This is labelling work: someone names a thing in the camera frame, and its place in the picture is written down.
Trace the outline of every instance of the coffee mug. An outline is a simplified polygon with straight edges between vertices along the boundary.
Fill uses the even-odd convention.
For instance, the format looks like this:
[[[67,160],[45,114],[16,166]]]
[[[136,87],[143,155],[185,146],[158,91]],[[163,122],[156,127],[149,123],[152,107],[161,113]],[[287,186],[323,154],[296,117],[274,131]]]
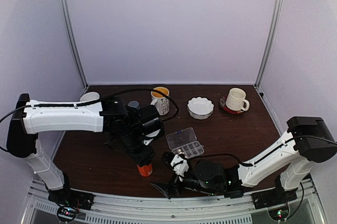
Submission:
[[[226,100],[226,106],[232,111],[248,111],[249,101],[245,99],[246,93],[239,88],[232,88]]]
[[[169,96],[170,94],[170,91],[165,87],[156,87],[154,89],[164,93],[166,96]],[[157,108],[159,115],[165,115],[169,113],[170,101],[167,98],[157,92],[152,91],[151,99],[151,105],[154,105]]]

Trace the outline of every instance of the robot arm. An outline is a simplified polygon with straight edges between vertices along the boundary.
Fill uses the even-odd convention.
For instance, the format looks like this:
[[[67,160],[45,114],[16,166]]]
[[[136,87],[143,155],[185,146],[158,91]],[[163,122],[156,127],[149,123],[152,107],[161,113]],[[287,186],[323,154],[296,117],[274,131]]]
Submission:
[[[270,202],[271,199],[277,198],[278,203],[294,200],[295,191],[314,163],[332,158],[337,153],[337,146],[321,118],[293,117],[287,123],[289,129],[269,148],[229,169],[224,169],[220,163],[200,160],[192,170],[188,160],[182,161],[183,155],[166,153],[162,160],[175,175],[168,184],[152,185],[168,198],[179,195],[183,188],[231,198],[242,197],[264,178],[290,164],[276,179],[274,190],[254,193],[253,196],[256,208],[275,204],[275,200]]]
[[[85,105],[84,102],[40,102],[30,100],[28,94],[22,94],[16,108],[23,106],[26,106],[24,110],[19,109],[13,113],[7,149],[10,154],[23,158],[29,164],[34,173],[45,182],[49,199],[59,204],[74,201],[77,206],[78,201],[84,202],[83,197],[90,202],[92,198],[70,189],[68,176],[46,154],[38,133],[69,130],[107,132],[111,138],[121,142],[140,173],[151,165],[154,156],[153,148],[144,143],[149,139],[147,135],[157,132],[157,139],[164,134],[163,123],[153,105],[137,110],[126,107],[119,98],[102,102],[98,100]]]

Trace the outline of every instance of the wire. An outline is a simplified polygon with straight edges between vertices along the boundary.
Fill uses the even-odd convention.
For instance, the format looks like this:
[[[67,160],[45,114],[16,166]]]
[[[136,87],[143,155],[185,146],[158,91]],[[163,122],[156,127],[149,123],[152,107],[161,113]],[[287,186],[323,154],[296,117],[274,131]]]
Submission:
[[[317,140],[321,140],[321,141],[325,141],[327,143],[331,143],[331,144],[337,145],[337,142],[330,141],[330,140],[328,140],[326,138],[317,137],[317,136],[313,136],[313,135],[298,135],[298,136],[294,136],[293,138],[289,139],[288,141],[295,140],[295,139],[300,139],[300,138],[313,138],[313,139],[317,139]]]
[[[301,201],[300,201],[299,205],[297,206],[297,208],[295,209],[295,211],[294,211],[290,216],[288,216],[288,217],[286,218],[287,220],[289,220],[290,218],[292,218],[292,217],[295,215],[295,213],[299,210],[299,208],[300,208],[300,206],[301,206],[301,204],[302,204],[302,202],[303,202],[303,199],[304,199],[304,187],[303,187],[302,182],[300,182],[300,186],[302,187],[302,197],[301,197]]]
[[[24,108],[28,108],[28,107],[31,107],[30,105],[24,105],[24,106],[21,106],[19,108],[16,108],[10,112],[8,112],[5,116],[3,116],[1,119],[0,119],[0,123],[3,122],[8,116],[10,116],[11,114],[13,114],[14,112],[18,111],[18,110],[21,110],[21,109],[24,109]],[[7,149],[4,149],[2,146],[0,146],[0,149],[5,151],[5,152],[9,152]]]
[[[317,140],[321,140],[321,141],[325,141],[327,143],[331,143],[334,145],[337,145],[336,142],[334,141],[329,141],[326,138],[322,138],[322,137],[317,137],[317,136],[313,136],[313,135],[298,135],[298,136],[294,136],[291,137],[290,139],[286,140],[285,144],[287,144],[288,142],[291,142],[293,140],[296,139],[301,139],[301,138],[312,138],[312,139],[317,139]],[[282,143],[280,145],[278,145],[276,148],[274,148],[272,151],[268,152],[266,155],[264,155],[263,157],[261,157],[260,159],[258,159],[255,164],[258,164],[259,162],[261,162],[263,159],[265,159],[268,155],[272,154],[273,152],[275,152],[277,149],[281,148],[282,146],[284,146]]]
[[[224,156],[224,155],[227,155],[227,156],[229,156],[229,157],[234,158],[239,164],[241,164],[241,165],[244,166],[244,167],[252,167],[252,166],[253,166],[253,164],[251,164],[251,163],[244,163],[244,162],[242,162],[242,161],[240,160],[239,157],[237,157],[237,156],[234,155],[234,154],[230,154],[230,153],[220,153],[220,154],[200,155],[200,156],[198,156],[198,157],[193,157],[193,158],[191,158],[190,160],[198,159],[198,158],[208,158],[208,157],[222,157],[222,156]]]
[[[129,92],[138,92],[138,91],[151,91],[151,92],[156,92],[160,95],[162,95],[163,97],[167,98],[168,100],[170,100],[172,102],[172,104],[175,106],[175,113],[169,117],[169,118],[166,118],[163,120],[163,122],[165,121],[168,121],[168,120],[171,120],[173,118],[175,118],[178,113],[179,113],[179,107],[178,105],[176,104],[176,102],[169,96],[165,95],[163,92],[161,91],[158,91],[158,90],[155,90],[155,89],[147,89],[147,88],[141,88],[141,89],[127,89],[127,90],[124,90],[124,91],[119,91],[119,92],[116,92],[114,94],[111,94],[111,95],[108,95],[108,96],[105,96],[103,98],[100,98],[100,99],[97,99],[97,100],[92,100],[92,101],[88,101],[88,102],[83,102],[83,103],[78,103],[76,104],[76,107],[82,107],[82,106],[87,106],[87,105],[91,105],[91,104],[95,104],[95,103],[99,103],[99,102],[102,102],[102,101],[106,101],[106,100],[109,100],[115,96],[118,96],[118,95],[122,95],[122,94],[125,94],[125,93],[129,93]],[[45,103],[45,104],[37,104],[35,105],[34,107],[74,107],[75,106],[75,103],[74,104],[60,104],[60,103]],[[0,123],[3,122],[8,116],[10,116],[11,114],[13,114],[14,112],[16,111],[19,111],[21,109],[24,109],[24,108],[31,108],[32,106],[31,105],[24,105],[24,106],[21,106],[21,107],[18,107],[12,111],[10,111],[9,113],[7,113],[5,116],[3,116],[1,119],[0,119]],[[0,146],[0,149],[2,151],[5,151],[5,152],[9,152],[7,149],[3,148],[2,146]]]
[[[174,164],[174,165],[172,165],[172,169],[174,169],[177,165],[184,163],[184,161],[185,161],[185,159],[182,160],[182,161],[180,161],[180,162],[177,162],[177,163]]]
[[[54,198],[53,195],[50,193],[50,190],[47,188],[47,186],[46,186],[46,189],[47,189],[47,191],[48,191],[48,194],[52,197],[54,203],[58,205],[58,209],[57,209],[57,211],[56,211],[56,216],[57,216],[58,220],[61,221],[61,222],[65,222],[64,220],[60,219],[59,214],[63,212],[63,211],[62,211],[63,209],[65,209],[66,211],[68,211],[69,208],[72,209],[72,210],[74,211],[75,216],[74,216],[72,219],[67,220],[65,223],[72,222],[74,219],[76,219],[77,215],[78,215],[79,212],[80,212],[80,202],[79,202],[79,200],[77,199],[77,209],[75,209],[75,208],[73,208],[73,207],[71,207],[71,206],[66,206],[66,205],[63,206],[63,205],[61,205],[60,203],[58,203],[57,200],[55,200],[55,198]]]
[[[102,101],[109,100],[109,99],[111,99],[111,98],[113,98],[115,96],[118,96],[118,95],[122,95],[122,94],[125,94],[125,93],[130,93],[130,92],[138,92],[138,91],[156,92],[156,93],[162,95],[163,97],[167,98],[168,100],[170,100],[173,103],[173,105],[175,106],[175,109],[176,109],[175,113],[171,117],[169,117],[167,119],[164,119],[163,122],[171,120],[171,119],[175,118],[178,115],[178,113],[179,113],[179,107],[178,107],[178,105],[176,104],[176,102],[171,97],[167,96],[166,94],[164,94],[161,91],[158,91],[158,90],[155,90],[155,89],[148,89],[148,88],[127,89],[127,90],[124,90],[124,91],[119,91],[119,92],[116,92],[114,94],[105,96],[105,97],[97,99],[97,100],[87,101],[87,102],[83,102],[83,103],[77,103],[76,107],[82,107],[82,106],[87,106],[87,105],[99,103],[99,102],[102,102]],[[35,105],[35,107],[74,107],[74,106],[75,106],[75,104],[59,104],[59,103],[54,103],[54,104],[53,103],[52,104],[45,103],[45,104]]]

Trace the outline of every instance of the white panel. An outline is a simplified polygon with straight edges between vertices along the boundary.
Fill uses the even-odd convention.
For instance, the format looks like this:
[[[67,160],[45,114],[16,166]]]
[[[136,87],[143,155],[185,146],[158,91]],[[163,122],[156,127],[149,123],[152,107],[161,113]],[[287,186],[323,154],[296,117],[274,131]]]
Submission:
[[[274,0],[68,0],[90,84],[254,83]]]
[[[0,117],[19,95],[46,101],[78,100],[81,82],[66,36],[60,0],[0,0]],[[0,124],[6,147],[9,119]],[[39,135],[48,154],[59,132]],[[1,223],[18,223],[32,171],[24,160],[0,151]]]
[[[27,105],[39,105],[49,102],[31,100]],[[82,102],[62,102],[63,104],[81,104]],[[23,118],[28,134],[48,131],[92,131],[103,132],[101,102],[80,107],[35,107],[25,108]]]
[[[262,89],[281,121],[321,116],[337,140],[337,0],[284,0]],[[337,157],[312,171],[329,223],[337,219]]]

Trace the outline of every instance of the saucer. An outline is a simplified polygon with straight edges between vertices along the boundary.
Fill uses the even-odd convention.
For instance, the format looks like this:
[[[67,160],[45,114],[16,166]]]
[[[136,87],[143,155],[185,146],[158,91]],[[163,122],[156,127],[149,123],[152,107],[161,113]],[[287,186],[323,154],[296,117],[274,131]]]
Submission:
[[[228,112],[230,114],[234,114],[234,115],[239,115],[239,114],[242,114],[244,113],[244,111],[240,110],[240,111],[233,111],[231,109],[229,109],[227,106],[226,106],[226,96],[223,96],[222,98],[220,98],[220,101],[219,101],[219,104],[220,104],[220,107],[225,111],[225,112]]]

